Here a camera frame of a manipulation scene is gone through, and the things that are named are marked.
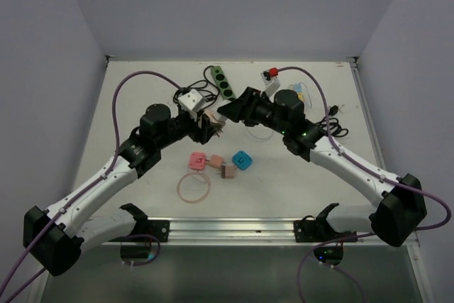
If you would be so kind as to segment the blue plug adapter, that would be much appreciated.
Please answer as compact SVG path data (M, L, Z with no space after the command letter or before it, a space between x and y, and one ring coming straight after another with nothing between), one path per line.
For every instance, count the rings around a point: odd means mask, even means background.
M239 150L233 155L232 163L239 170L245 171L252 165L253 159L244 150Z

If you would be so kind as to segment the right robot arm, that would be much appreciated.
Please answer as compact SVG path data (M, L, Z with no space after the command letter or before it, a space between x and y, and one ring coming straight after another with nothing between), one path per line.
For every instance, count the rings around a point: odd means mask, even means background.
M399 247L427 215L416 177L398 177L356 155L346 157L347 149L331 142L322 128L306 118L304 104L292 90L279 90L270 99L266 93L248 87L217 112L235 123L260 124L281 133L291 154L333 173L369 201L360 206L332 203L316 217L303 218L296 227L307 241L332 241L366 232Z

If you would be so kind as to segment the green power strip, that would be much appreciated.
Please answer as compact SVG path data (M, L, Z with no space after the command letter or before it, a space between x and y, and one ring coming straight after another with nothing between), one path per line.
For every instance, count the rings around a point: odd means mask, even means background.
M221 98L229 101L236 99L236 95L234 94L223 69L220 66L213 66L210 69L210 73L214 84L219 90Z

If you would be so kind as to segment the salmon usb charger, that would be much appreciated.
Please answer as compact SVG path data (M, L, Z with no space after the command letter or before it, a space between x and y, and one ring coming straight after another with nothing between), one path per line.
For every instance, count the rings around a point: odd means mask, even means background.
M213 154L208 160L207 160L208 166L212 167L214 169L220 170L225 164L225 160L223 157L220 155Z

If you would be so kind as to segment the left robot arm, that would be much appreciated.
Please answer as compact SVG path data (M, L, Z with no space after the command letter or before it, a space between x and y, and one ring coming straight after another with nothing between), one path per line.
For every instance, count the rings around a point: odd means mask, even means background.
M51 275L68 271L89 242L82 227L97 209L155 166L163 149L185 137L205 144L225 122L216 110L193 114L180 109L172 117L164 104L149 106L138 127L91 179L47 209L34 206L26 212L24 247Z

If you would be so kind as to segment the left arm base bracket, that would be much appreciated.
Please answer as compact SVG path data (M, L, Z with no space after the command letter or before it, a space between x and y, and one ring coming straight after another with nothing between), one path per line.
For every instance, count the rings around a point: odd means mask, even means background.
M159 242L168 242L170 221L167 219L150 219L148 215L134 204L124 204L120 209L127 211L135 221L128 236L151 235Z

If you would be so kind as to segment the pink plug adapter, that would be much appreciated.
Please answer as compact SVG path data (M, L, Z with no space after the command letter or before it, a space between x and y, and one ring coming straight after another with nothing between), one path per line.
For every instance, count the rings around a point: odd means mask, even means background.
M190 170L202 171L206 167L207 157L203 152L193 152L189 156L188 167Z

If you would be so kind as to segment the beige cube socket adapter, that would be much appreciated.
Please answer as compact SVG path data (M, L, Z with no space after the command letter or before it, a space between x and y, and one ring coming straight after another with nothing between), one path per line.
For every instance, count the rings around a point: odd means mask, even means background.
M215 128L215 135L219 137L226 125L226 118L210 109L207 109L204 114L208 116L211 125Z

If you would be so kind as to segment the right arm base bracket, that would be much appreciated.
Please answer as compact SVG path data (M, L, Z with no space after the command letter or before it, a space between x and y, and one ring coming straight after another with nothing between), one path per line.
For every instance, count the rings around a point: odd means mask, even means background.
M358 240L357 233L352 231L337 232L328 223L328 215L339 206L339 203L329 204L316 217L305 216L293 221L294 239L297 243L321 243L337 238L352 237Z

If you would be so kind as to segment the beige dual usb charger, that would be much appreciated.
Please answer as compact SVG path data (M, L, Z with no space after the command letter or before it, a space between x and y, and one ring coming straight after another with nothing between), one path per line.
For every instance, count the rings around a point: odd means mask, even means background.
M237 167L235 165L222 165L218 174L222 179L231 180L236 177Z

